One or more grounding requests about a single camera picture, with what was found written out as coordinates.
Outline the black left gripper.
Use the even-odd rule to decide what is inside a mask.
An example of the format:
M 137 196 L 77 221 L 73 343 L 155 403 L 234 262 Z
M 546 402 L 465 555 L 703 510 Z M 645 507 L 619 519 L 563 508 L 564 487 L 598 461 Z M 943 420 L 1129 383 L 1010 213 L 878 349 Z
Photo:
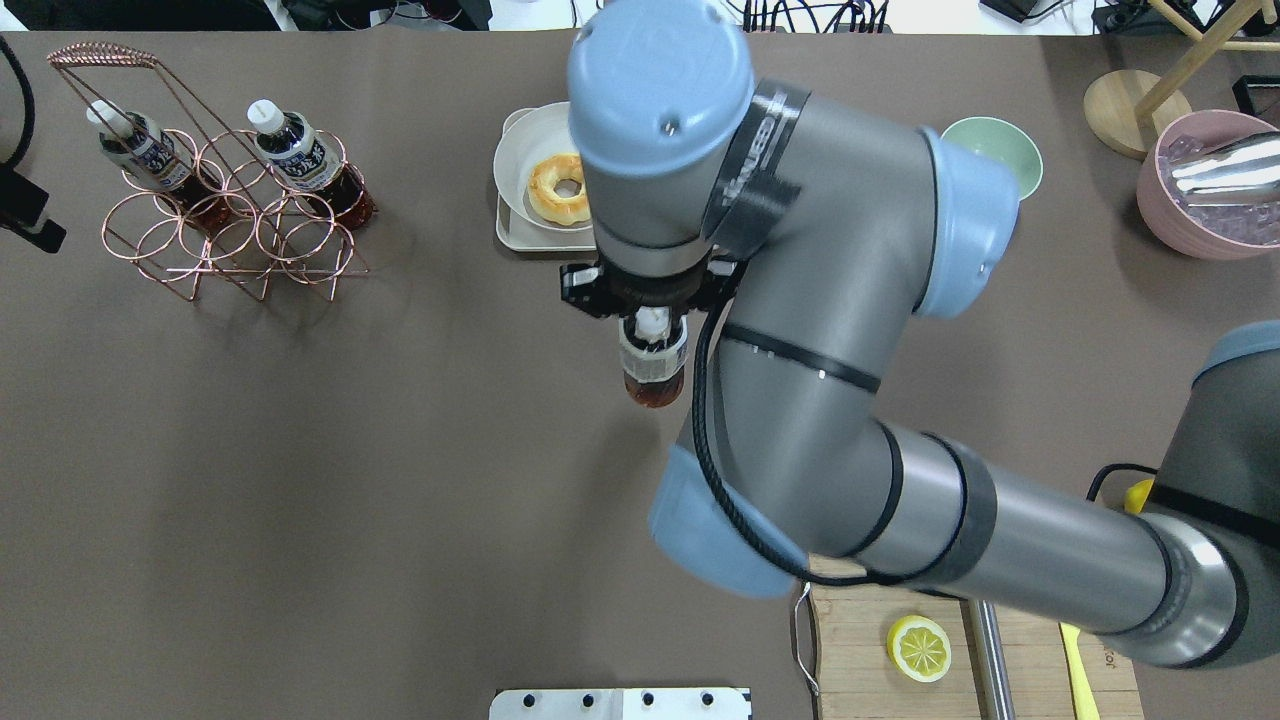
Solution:
M 56 254 L 67 231 L 47 215 L 49 192 L 10 167 L 1 168 L 1 224 L 32 243 Z

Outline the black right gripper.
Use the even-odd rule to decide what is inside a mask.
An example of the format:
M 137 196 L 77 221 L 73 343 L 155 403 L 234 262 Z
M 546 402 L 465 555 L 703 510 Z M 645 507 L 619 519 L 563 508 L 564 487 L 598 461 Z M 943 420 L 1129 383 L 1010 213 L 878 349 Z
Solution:
M 681 316 L 691 310 L 705 313 L 733 297 L 748 265 L 748 260 L 709 255 L 673 275 L 645 277 L 600 258 L 561 266 L 559 295 L 594 318 L 631 316 L 640 307 L 666 307 Z

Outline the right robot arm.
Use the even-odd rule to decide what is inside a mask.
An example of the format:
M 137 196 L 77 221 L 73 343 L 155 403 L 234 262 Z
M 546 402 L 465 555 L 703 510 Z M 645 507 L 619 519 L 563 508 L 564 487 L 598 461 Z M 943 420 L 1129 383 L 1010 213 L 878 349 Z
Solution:
M 758 79 L 708 1 L 607 3 L 567 74 L 599 261 L 563 300 L 708 314 L 649 516 L 671 559 L 746 597 L 984 600 L 1157 667 L 1277 653 L 1276 322 L 1213 346 L 1142 512 L 1052 491 L 872 413 L 908 319 L 957 315 L 1000 263 L 1009 169 Z

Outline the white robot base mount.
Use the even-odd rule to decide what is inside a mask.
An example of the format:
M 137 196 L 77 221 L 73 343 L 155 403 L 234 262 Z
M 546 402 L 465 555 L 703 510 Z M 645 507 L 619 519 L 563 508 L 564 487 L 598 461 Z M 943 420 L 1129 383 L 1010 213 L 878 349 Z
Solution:
M 751 692 L 736 687 L 509 689 L 489 719 L 753 719 Z

